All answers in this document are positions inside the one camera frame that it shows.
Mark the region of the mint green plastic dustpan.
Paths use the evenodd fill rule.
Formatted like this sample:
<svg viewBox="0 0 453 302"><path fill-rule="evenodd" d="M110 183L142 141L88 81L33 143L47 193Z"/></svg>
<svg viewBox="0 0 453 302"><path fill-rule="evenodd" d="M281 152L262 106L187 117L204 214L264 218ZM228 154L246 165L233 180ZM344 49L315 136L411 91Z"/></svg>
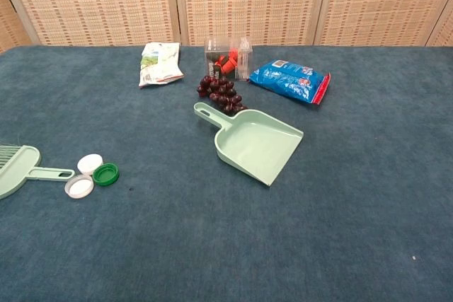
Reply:
<svg viewBox="0 0 453 302"><path fill-rule="evenodd" d="M242 110L230 117L206 103L194 113L219 130L214 136L218 157L271 186L304 137L304 133L260 110Z"/></svg>

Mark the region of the green plastic bottle cap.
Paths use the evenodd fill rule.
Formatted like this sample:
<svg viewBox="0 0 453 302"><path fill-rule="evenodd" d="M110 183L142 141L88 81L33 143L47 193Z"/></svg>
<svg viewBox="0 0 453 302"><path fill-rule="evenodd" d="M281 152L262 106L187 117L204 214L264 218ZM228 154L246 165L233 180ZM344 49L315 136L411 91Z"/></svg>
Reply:
<svg viewBox="0 0 453 302"><path fill-rule="evenodd" d="M93 172L93 181L100 186L109 186L117 181L120 172L114 163L105 163Z"/></svg>

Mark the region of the white solid bottle cap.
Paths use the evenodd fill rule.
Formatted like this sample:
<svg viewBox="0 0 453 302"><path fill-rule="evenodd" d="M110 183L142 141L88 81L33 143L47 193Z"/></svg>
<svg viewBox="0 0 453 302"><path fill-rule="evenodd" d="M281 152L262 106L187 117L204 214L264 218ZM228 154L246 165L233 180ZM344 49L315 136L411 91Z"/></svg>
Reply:
<svg viewBox="0 0 453 302"><path fill-rule="evenodd" d="M84 175L93 175L95 170L103 165L103 157L97 153L83 156L77 163L79 172Z"/></svg>

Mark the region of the blue carpet table cover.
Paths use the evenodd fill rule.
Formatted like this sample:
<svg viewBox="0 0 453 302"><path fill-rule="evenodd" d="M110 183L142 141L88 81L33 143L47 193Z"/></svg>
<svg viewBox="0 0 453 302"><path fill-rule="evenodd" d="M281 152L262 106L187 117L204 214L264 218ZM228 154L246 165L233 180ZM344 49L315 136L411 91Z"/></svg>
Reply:
<svg viewBox="0 0 453 302"><path fill-rule="evenodd" d="M453 47L255 48L332 75L319 106L238 83L304 133L270 187L193 111L203 49L143 89L141 53L0 54L0 144L120 169L83 199L31 180L0 200L0 302L453 302Z"/></svg>

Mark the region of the orange plastic pieces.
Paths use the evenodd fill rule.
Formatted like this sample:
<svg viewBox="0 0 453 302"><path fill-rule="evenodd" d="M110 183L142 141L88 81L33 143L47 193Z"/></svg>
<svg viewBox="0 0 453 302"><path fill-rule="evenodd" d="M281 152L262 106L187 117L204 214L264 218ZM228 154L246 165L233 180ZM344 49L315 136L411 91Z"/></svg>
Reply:
<svg viewBox="0 0 453 302"><path fill-rule="evenodd" d="M238 50L232 49L228 52L221 52L214 63L220 69L220 74L227 75L234 71L238 65Z"/></svg>

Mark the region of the dark red grape bunch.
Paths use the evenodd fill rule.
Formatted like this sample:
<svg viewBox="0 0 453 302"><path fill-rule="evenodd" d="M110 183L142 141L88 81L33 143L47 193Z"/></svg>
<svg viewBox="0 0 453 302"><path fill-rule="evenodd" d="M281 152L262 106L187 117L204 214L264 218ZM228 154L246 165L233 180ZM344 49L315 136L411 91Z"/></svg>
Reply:
<svg viewBox="0 0 453 302"><path fill-rule="evenodd" d="M226 77L203 77L197 86L201 98L209 98L217 108L228 116L247 110L242 97L236 92L234 82Z"/></svg>

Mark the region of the white snack bag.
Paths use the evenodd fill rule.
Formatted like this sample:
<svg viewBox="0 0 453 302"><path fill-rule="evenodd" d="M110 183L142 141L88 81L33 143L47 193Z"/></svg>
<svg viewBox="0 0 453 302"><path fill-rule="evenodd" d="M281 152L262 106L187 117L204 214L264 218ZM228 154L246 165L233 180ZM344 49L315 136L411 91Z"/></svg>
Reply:
<svg viewBox="0 0 453 302"><path fill-rule="evenodd" d="M139 87L166 85L182 79L179 51L179 42L148 42L142 51Z"/></svg>

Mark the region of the clear plastic box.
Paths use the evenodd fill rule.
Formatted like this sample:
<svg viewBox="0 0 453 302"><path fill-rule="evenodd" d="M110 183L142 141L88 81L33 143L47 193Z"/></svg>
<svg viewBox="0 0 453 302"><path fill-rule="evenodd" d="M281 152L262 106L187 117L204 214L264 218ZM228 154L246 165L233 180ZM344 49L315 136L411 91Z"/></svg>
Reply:
<svg viewBox="0 0 453 302"><path fill-rule="evenodd" d="M226 77L230 80L247 80L251 72L250 62L253 56L253 47L247 37L212 36L205 40L205 64L208 76ZM220 69L214 63L221 52L238 50L238 65L227 75L220 74Z"/></svg>

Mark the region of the woven folding screen panel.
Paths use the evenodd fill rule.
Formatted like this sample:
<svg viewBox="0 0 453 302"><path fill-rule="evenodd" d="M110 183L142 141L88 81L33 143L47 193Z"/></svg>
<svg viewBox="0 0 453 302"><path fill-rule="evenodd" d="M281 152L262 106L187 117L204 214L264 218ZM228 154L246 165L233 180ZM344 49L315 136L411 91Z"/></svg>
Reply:
<svg viewBox="0 0 453 302"><path fill-rule="evenodd" d="M176 0L11 0L11 4L32 45L180 41Z"/></svg>
<svg viewBox="0 0 453 302"><path fill-rule="evenodd" d="M255 45L312 45L323 0L176 0L180 39L248 37Z"/></svg>
<svg viewBox="0 0 453 302"><path fill-rule="evenodd" d="M0 54L14 47L32 45L11 0L0 0Z"/></svg>
<svg viewBox="0 0 453 302"><path fill-rule="evenodd" d="M448 0L321 0L315 45L424 46Z"/></svg>

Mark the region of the white translucent-rim bottle cap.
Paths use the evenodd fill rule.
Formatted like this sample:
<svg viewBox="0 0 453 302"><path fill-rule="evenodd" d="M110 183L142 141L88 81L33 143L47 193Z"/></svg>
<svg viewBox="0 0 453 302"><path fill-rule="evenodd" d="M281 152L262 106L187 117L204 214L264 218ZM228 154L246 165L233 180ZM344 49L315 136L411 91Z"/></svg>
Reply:
<svg viewBox="0 0 453 302"><path fill-rule="evenodd" d="M65 193L72 199L81 199L88 196L94 188L90 175L77 175L64 186Z"/></svg>

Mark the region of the blue snack bag red edge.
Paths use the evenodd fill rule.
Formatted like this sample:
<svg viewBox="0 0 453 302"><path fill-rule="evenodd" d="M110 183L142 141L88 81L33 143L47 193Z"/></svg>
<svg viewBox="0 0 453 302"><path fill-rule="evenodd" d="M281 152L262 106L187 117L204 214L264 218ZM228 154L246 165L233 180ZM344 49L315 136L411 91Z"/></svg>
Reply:
<svg viewBox="0 0 453 302"><path fill-rule="evenodd" d="M284 97L319 105L331 81L331 74L276 59L252 71L248 80Z"/></svg>

